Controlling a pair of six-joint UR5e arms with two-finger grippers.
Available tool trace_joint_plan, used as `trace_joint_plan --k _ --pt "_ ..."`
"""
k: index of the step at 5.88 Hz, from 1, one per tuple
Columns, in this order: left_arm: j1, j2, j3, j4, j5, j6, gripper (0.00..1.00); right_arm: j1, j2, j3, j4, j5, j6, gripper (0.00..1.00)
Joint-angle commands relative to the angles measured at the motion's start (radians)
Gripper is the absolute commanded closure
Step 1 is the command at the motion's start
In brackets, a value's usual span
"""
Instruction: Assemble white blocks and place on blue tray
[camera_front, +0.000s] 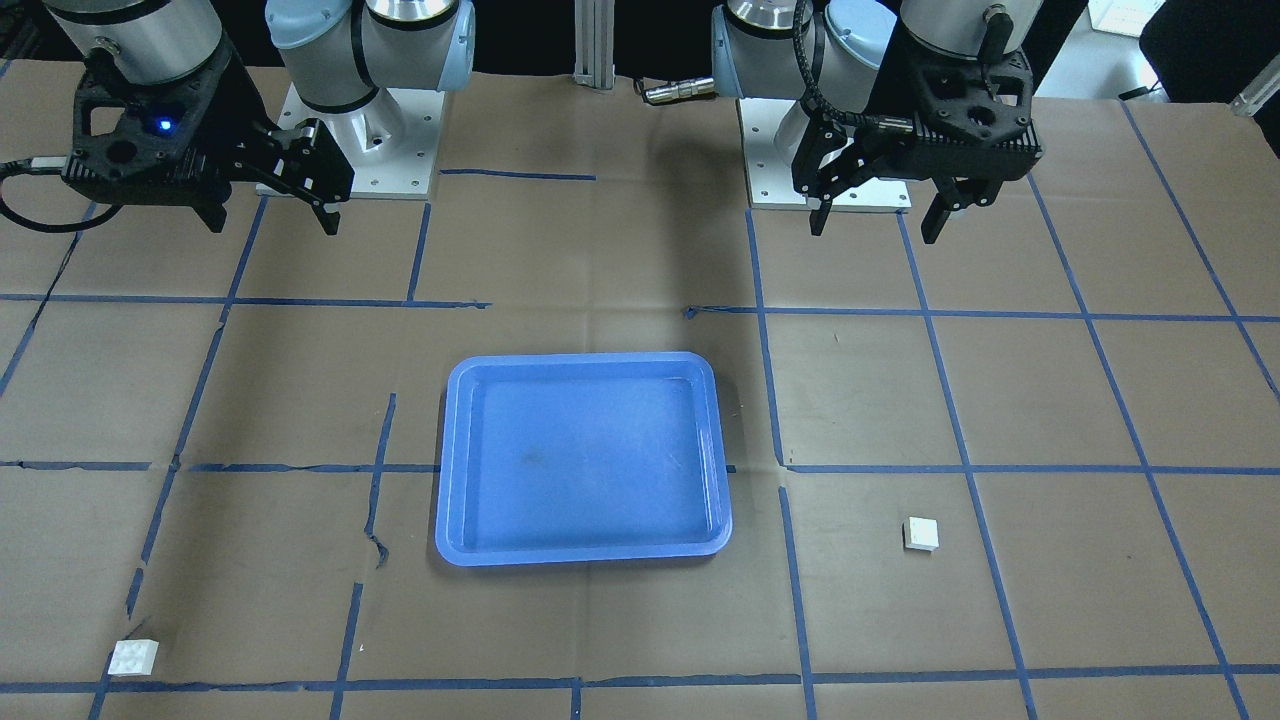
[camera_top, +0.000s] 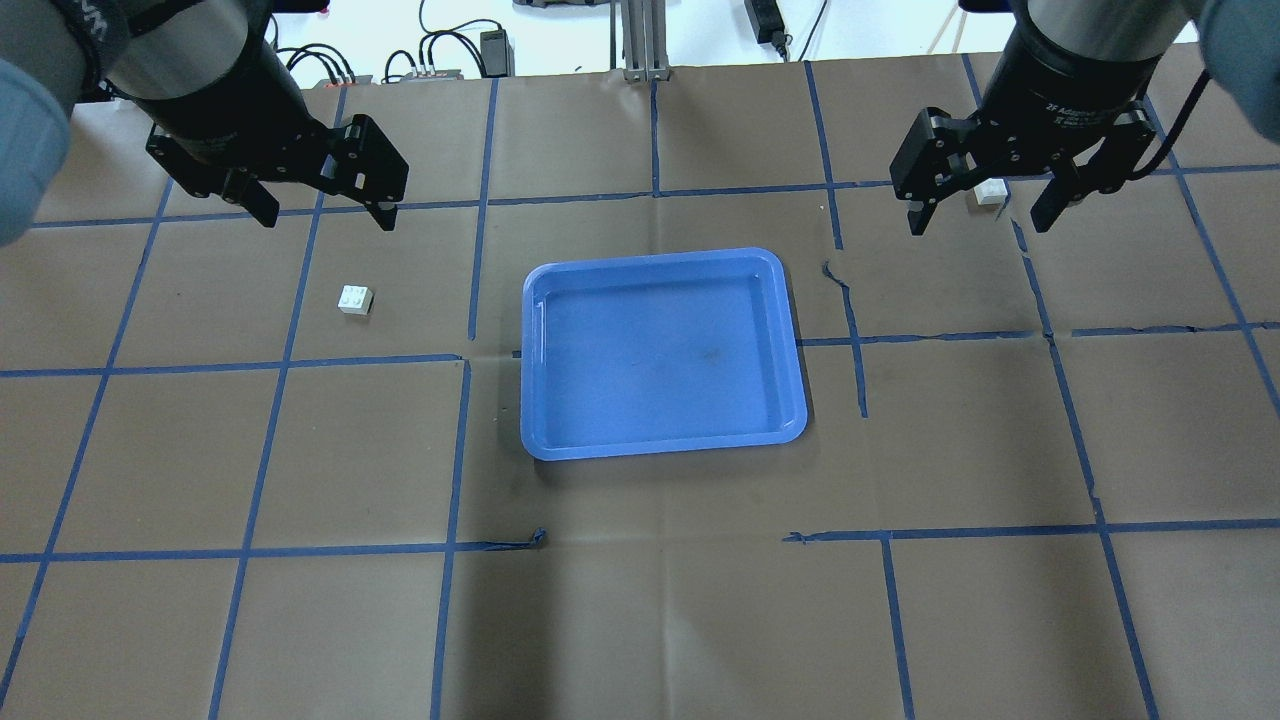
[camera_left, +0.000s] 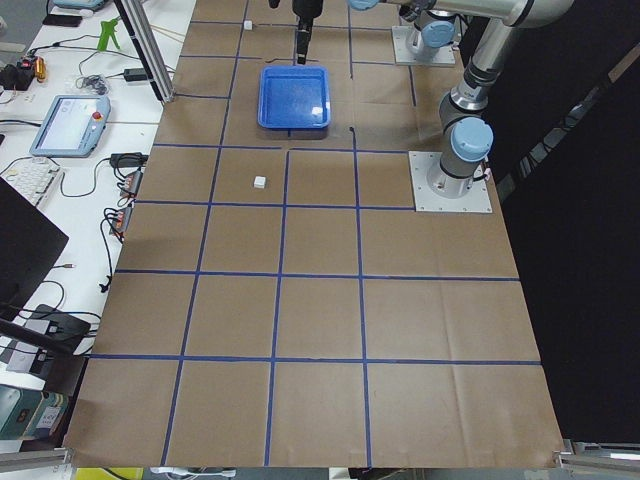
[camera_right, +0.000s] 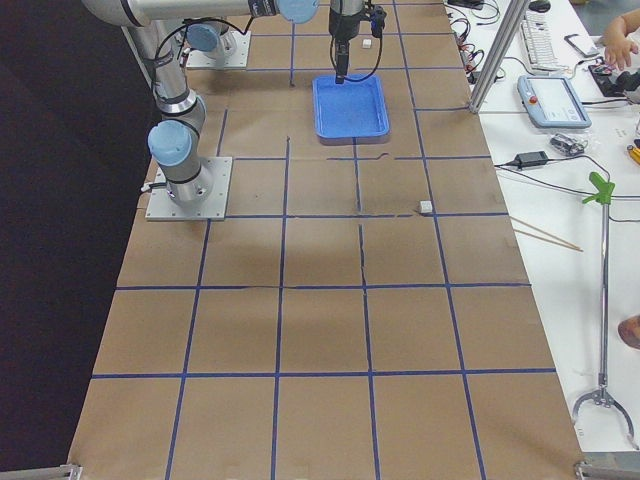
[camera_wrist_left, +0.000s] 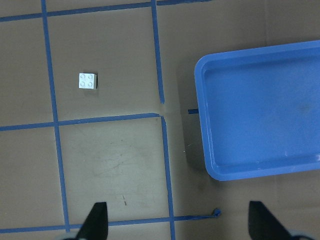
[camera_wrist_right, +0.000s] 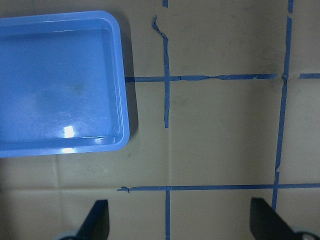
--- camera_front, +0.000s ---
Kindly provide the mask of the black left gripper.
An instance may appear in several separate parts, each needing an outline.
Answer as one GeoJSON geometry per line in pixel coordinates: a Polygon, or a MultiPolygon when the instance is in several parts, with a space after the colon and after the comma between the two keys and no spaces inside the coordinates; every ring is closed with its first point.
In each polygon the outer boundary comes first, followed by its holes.
{"type": "MultiPolygon", "coordinates": [[[[810,234],[824,233],[831,208],[849,192],[872,181],[893,181],[882,158],[867,146],[867,132],[817,108],[799,108],[792,141],[792,187],[809,206],[810,234]]],[[[938,241],[952,214],[969,206],[988,208],[998,197],[1000,179],[934,178],[936,193],[923,220],[924,245],[938,241]]]]}

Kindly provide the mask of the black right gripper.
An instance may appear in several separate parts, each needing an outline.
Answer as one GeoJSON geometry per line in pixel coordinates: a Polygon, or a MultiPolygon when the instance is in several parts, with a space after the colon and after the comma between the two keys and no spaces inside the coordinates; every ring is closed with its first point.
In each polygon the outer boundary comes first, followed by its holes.
{"type": "MultiPolygon", "coordinates": [[[[305,120],[293,129],[255,132],[232,152],[232,179],[253,182],[308,202],[326,236],[340,228],[340,206],[349,200],[355,169],[323,120],[305,120]]],[[[192,206],[211,233],[221,233],[227,209],[192,206]]]]}

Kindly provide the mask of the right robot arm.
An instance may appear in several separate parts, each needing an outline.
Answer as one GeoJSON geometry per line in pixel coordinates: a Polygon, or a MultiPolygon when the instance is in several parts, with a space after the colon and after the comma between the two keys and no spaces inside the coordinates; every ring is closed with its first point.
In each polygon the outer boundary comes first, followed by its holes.
{"type": "Polygon", "coordinates": [[[474,67],[470,1],[269,1],[291,77],[278,119],[209,1],[50,1],[84,74],[70,151],[9,161],[102,206],[188,208],[214,233],[237,183],[305,202],[328,234],[351,199],[430,196],[445,97],[474,67]]]}

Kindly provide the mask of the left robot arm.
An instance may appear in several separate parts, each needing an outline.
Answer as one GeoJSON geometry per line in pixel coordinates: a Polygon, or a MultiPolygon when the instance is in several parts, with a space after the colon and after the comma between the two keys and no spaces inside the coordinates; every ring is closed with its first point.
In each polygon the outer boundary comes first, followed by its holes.
{"type": "Polygon", "coordinates": [[[723,1],[716,92],[797,105],[790,183],[820,234],[835,200],[873,179],[929,181],[922,220],[987,208],[1043,156],[1021,49],[1037,1],[723,1]]]}

